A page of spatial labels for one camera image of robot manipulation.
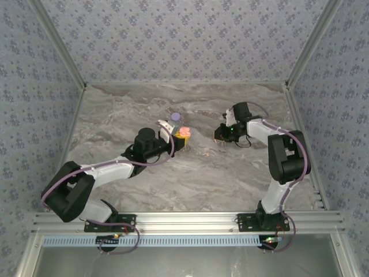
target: wire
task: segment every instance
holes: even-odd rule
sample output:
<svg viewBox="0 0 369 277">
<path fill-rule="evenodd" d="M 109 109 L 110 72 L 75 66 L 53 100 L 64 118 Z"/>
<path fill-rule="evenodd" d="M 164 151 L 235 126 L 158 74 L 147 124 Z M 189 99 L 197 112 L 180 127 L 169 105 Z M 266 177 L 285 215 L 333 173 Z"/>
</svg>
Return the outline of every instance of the wire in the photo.
<svg viewBox="0 0 369 277">
<path fill-rule="evenodd" d="M 263 112 L 265 113 L 265 115 L 266 115 L 266 117 L 264 117 L 264 118 L 269 118 L 269 113 L 268 113 L 268 111 L 266 110 L 266 108 L 264 108 L 264 107 L 263 107 L 263 106 L 261 106 L 260 104 L 258 104 L 258 103 L 256 103 L 256 102 L 253 102 L 253 101 L 246 101 L 246 103 L 251 104 L 251 105 L 255 105 L 255 106 L 257 106 L 257 107 L 261 108 L 261 109 L 263 110 Z"/>
<path fill-rule="evenodd" d="M 122 254 L 128 254 L 131 253 L 132 251 L 136 250 L 138 247 L 138 244 L 140 243 L 140 232 L 138 231 L 138 229 L 135 227 L 135 225 L 132 224 L 128 224 L 128 223 L 123 223 L 123 222 L 117 222 L 117 223 L 103 223 L 103 222 L 98 222 L 98 221 L 94 221 L 94 220 L 88 220 L 93 224 L 97 224 L 97 225 L 102 225 L 102 226 L 124 226 L 124 227 L 130 227 L 132 228 L 136 233 L 137 233 L 137 240 L 136 243 L 128 250 L 126 251 L 120 251 L 120 252 L 106 252 L 102 249 L 102 246 L 104 244 L 104 242 L 106 242 L 107 239 L 104 239 L 101 241 L 101 243 L 99 244 L 99 250 L 101 251 L 102 254 L 107 254 L 107 255 L 122 255 Z"/>
<path fill-rule="evenodd" d="M 157 159 L 155 160 L 155 162 L 148 163 L 148 164 L 154 164 L 154 163 L 156 163 L 156 162 L 160 159 L 160 155 L 161 155 L 161 154 L 159 154 L 159 156 L 157 157 Z"/>
<path fill-rule="evenodd" d="M 250 140 L 248 140 L 250 136 L 246 136 L 246 140 L 248 141 L 248 146 L 240 146 L 236 141 L 235 144 L 239 147 L 239 148 L 250 148 L 252 146 L 252 143 Z"/>
<path fill-rule="evenodd" d="M 303 155 L 303 157 L 304 157 L 304 169 L 303 169 L 303 171 L 302 171 L 302 173 L 301 173 L 301 176 L 300 176 L 298 179 L 294 180 L 293 182 L 291 182 L 291 183 L 289 184 L 288 189 L 287 189 L 287 190 L 286 190 L 286 192 L 284 193 L 284 195 L 283 195 L 283 197 L 282 197 L 282 199 L 281 199 L 281 202 L 280 202 L 280 204 L 279 204 L 279 210 L 280 210 L 280 212 L 281 212 L 282 216 L 284 216 L 284 217 L 288 218 L 288 219 L 289 219 L 289 221 L 291 221 L 291 223 L 292 223 L 292 226 L 293 226 L 293 234 L 292 234 L 292 238 L 291 238 L 291 240 L 288 242 L 288 244 L 287 244 L 287 245 L 285 245 L 283 248 L 278 249 L 278 250 L 275 250 L 273 247 L 271 247 L 271 246 L 270 246 L 270 245 L 268 245 L 268 244 L 263 244 L 265 247 L 267 247 L 267 248 L 269 248 L 269 249 L 271 249 L 272 251 L 274 251 L 274 252 L 276 252 L 276 253 L 277 253 L 277 252 L 285 251 L 285 250 L 287 250 L 288 248 L 290 248 L 290 247 L 291 247 L 291 245 L 292 245 L 292 243 L 293 243 L 293 241 L 295 240 L 295 237 L 296 237 L 296 224 L 295 224 L 295 222 L 293 221 L 292 217 L 290 217 L 288 214 L 286 214 L 286 213 L 283 211 L 283 205 L 284 205 L 284 201 L 286 200 L 286 198 L 287 198 L 287 196 L 289 195 L 289 193 L 290 193 L 290 191 L 292 190 L 292 188 L 293 188 L 297 183 L 299 183 L 299 182 L 300 182 L 300 181 L 305 177 L 306 172 L 307 172 L 307 164 L 308 164 L 308 160 L 307 160 L 307 154 L 306 154 L 305 148 L 304 148 L 304 146 L 302 145 L 302 143 L 298 140 L 298 138 L 297 138 L 297 137 L 295 137 L 293 134 L 291 134 L 289 131 L 287 131 L 287 130 L 285 130 L 285 129 L 282 129 L 282 128 L 279 128 L 279 127 L 276 127 L 276 126 L 274 126 L 274 125 L 272 125 L 272 124 L 270 124 L 270 123 L 266 122 L 264 119 L 262 120 L 262 123 L 263 123 L 265 126 L 267 126 L 267 127 L 271 128 L 271 129 L 273 129 L 273 130 L 279 131 L 279 132 L 281 132 L 281 133 L 284 133 L 284 134 L 286 134 L 287 136 L 289 136 L 291 139 L 293 139 L 293 140 L 295 141 L 295 143 L 296 143 L 296 144 L 299 146 L 299 148 L 301 149 L 302 155 Z"/>
<path fill-rule="evenodd" d="M 159 126 L 161 126 L 168 133 L 170 142 L 172 144 L 171 152 L 165 160 L 162 160 L 161 162 L 154 163 L 154 164 L 134 162 L 132 160 L 112 160 L 112 161 L 109 161 L 109 162 L 98 163 L 98 164 L 94 164 L 93 166 L 84 167 L 83 169 L 76 170 L 72 173 L 69 173 L 69 174 L 65 175 L 63 178 L 61 178 L 59 181 L 57 181 L 55 184 L 53 184 L 53 186 L 50 187 L 48 191 L 45 192 L 45 194 L 41 198 L 41 204 L 43 205 L 43 207 L 48 208 L 48 206 L 45 204 L 45 200 L 50 195 L 50 193 L 52 193 L 56 188 L 58 188 L 58 186 L 60 186 L 64 181 L 68 180 L 70 177 L 75 176 L 79 173 L 89 171 L 91 169 L 99 169 L 101 167 L 110 166 L 112 164 L 117 164 L 117 163 L 118 164 L 122 164 L 122 163 L 123 164 L 135 164 L 135 165 L 138 165 L 138 166 L 159 166 L 159 165 L 165 163 L 166 161 L 168 161 L 173 156 L 173 153 L 174 153 L 174 148 L 175 148 L 174 139 L 173 139 L 171 133 L 169 132 L 169 130 L 167 128 L 165 128 L 160 123 L 157 123 L 157 124 Z"/>
<path fill-rule="evenodd" d="M 283 231 L 282 239 L 284 239 L 285 231 L 284 231 L 284 228 L 282 227 L 282 225 L 281 224 L 276 224 L 276 228 L 281 229 Z"/>
</svg>

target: aluminum frame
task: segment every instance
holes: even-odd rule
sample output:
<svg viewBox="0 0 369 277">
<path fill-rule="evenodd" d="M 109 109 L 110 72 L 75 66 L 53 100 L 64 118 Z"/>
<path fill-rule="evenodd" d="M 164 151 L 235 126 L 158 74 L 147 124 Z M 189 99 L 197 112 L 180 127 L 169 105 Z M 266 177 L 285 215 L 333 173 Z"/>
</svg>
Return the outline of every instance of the aluminum frame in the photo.
<svg viewBox="0 0 369 277">
<path fill-rule="evenodd" d="M 318 21 L 315 23 L 313 30 L 307 39 L 304 48 L 302 49 L 295 65 L 293 66 L 287 78 L 288 87 L 293 88 L 303 73 L 309 59 L 313 55 L 315 49 L 318 47 L 325 31 L 328 29 L 333 17 L 336 15 L 338 8 L 341 6 L 343 0 L 328 0 Z"/>
<path fill-rule="evenodd" d="M 40 24 L 45 29 L 47 36 L 49 37 L 58 54 L 60 55 L 60 58 L 67 67 L 67 70 L 69 71 L 72 79 L 74 80 L 78 88 L 80 90 L 83 90 L 85 88 L 85 81 L 83 80 L 83 77 L 79 72 L 77 65 L 74 63 L 73 58 L 68 52 L 67 47 L 60 37 L 44 5 L 40 2 L 40 0 L 28 0 L 28 2 L 33 11 L 36 13 Z"/>
<path fill-rule="evenodd" d="M 236 212 L 127 212 L 137 215 L 137 228 L 142 235 L 242 235 L 274 234 L 274 232 L 240 233 Z M 344 277 L 360 276 L 348 244 L 343 216 L 339 211 L 288 211 L 299 234 L 330 234 Z M 37 213 L 31 237 L 16 277 L 33 276 L 42 243 L 49 235 L 91 236 L 85 233 L 84 222 L 64 223 L 53 212 Z"/>
<path fill-rule="evenodd" d="M 306 148 L 308 155 L 310 157 L 310 163 L 311 163 L 311 172 L 309 176 L 311 177 L 311 182 L 314 188 L 316 189 L 315 195 L 316 199 L 314 201 L 314 209 L 325 209 L 328 210 L 329 208 L 329 202 L 328 198 L 326 196 L 326 193 L 324 191 L 323 183 L 319 175 L 318 166 L 314 159 L 314 153 L 311 149 L 310 142 L 308 135 L 306 133 L 305 127 L 302 123 L 302 118 L 297 106 L 296 99 L 293 95 L 293 91 L 291 91 L 289 88 L 284 87 L 283 91 L 285 93 L 286 101 L 288 103 L 289 110 L 291 111 L 291 117 L 293 120 L 293 124 L 295 125 L 295 128 L 300 130 L 305 138 L 306 142 Z"/>
</svg>

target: metal bracket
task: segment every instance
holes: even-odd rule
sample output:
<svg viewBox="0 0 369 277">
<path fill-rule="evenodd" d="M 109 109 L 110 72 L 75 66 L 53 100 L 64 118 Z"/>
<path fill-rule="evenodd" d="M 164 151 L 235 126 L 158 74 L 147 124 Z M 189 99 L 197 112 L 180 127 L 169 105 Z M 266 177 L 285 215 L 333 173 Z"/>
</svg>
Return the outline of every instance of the metal bracket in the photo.
<svg viewBox="0 0 369 277">
<path fill-rule="evenodd" d="M 110 223 L 128 223 L 133 226 L 136 225 L 135 214 L 117 214 L 116 222 Z M 86 221 L 84 231 L 86 233 L 133 233 L 134 230 L 131 227 L 125 226 L 103 226 Z"/>
<path fill-rule="evenodd" d="M 110 252 L 113 251 L 116 248 L 116 245 L 119 244 L 118 239 L 114 239 L 113 235 L 106 235 L 106 236 L 99 236 L 95 239 L 96 245 L 101 245 L 101 250 L 104 252 Z M 109 244 L 112 246 L 102 246 L 102 244 Z"/>
<path fill-rule="evenodd" d="M 280 228 L 278 228 L 278 225 L 280 225 L 284 231 L 289 231 L 289 223 L 288 220 L 285 220 L 282 216 L 280 220 L 276 222 L 276 224 L 272 224 L 271 227 L 268 230 L 263 229 L 260 226 L 259 220 L 255 213 L 253 214 L 237 214 L 237 225 L 238 230 L 240 232 L 260 232 L 260 231 L 282 231 Z"/>
</svg>

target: black mounting plate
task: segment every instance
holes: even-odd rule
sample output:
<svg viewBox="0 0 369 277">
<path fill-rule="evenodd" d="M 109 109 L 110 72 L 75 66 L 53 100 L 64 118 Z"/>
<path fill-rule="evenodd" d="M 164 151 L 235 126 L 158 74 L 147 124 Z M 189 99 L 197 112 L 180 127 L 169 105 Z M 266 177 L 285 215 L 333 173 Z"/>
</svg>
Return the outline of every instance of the black mounting plate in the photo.
<svg viewBox="0 0 369 277">
<path fill-rule="evenodd" d="M 266 240 L 267 238 L 270 238 L 270 237 L 275 238 L 276 236 L 275 235 L 260 235 L 259 239 L 261 241 L 261 246 L 258 246 L 258 248 L 263 249 L 263 250 L 264 249 L 265 250 L 273 250 L 273 249 L 277 248 L 279 242 L 272 242 L 272 243 L 269 243 L 269 244 L 267 244 L 266 242 L 263 242 L 264 240 Z"/>
<path fill-rule="evenodd" d="M 112 246 L 101 246 L 102 251 L 110 252 L 113 251 L 119 243 L 119 239 L 114 239 L 113 235 L 98 236 L 95 239 L 95 244 L 99 245 L 97 248 L 100 250 L 100 244 L 109 244 Z"/>
<path fill-rule="evenodd" d="M 238 224 L 238 230 L 240 232 L 261 232 L 261 231 L 271 231 L 271 232 L 277 232 L 282 231 L 277 226 L 280 225 L 284 229 L 284 231 L 289 231 L 289 223 L 287 221 L 287 224 L 285 223 L 285 218 L 281 216 L 280 220 L 273 224 L 273 227 L 271 227 L 268 230 L 263 229 L 258 221 L 258 218 L 256 217 L 255 213 L 252 214 L 237 214 L 237 224 Z"/>
<path fill-rule="evenodd" d="M 135 214 L 117 214 L 114 223 L 128 223 L 136 226 Z M 103 226 L 86 221 L 85 230 L 86 233 L 133 233 L 134 230 L 131 227 L 125 226 Z"/>
</svg>

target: blue floral wallpaper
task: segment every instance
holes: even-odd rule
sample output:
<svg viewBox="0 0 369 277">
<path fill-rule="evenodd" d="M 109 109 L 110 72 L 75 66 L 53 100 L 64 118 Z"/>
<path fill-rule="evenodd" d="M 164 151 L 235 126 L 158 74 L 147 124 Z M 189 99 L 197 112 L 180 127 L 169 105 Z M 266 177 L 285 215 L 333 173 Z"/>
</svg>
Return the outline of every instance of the blue floral wallpaper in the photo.
<svg viewBox="0 0 369 277">
<path fill-rule="evenodd" d="M 369 276 L 369 2 L 344 1 L 293 89 L 332 209 Z"/>
<path fill-rule="evenodd" d="M 79 90 L 26 0 L 0 1 L 0 276 L 13 276 Z"/>
<path fill-rule="evenodd" d="M 285 80 L 326 0 L 42 0 L 87 82 Z"/>
</svg>

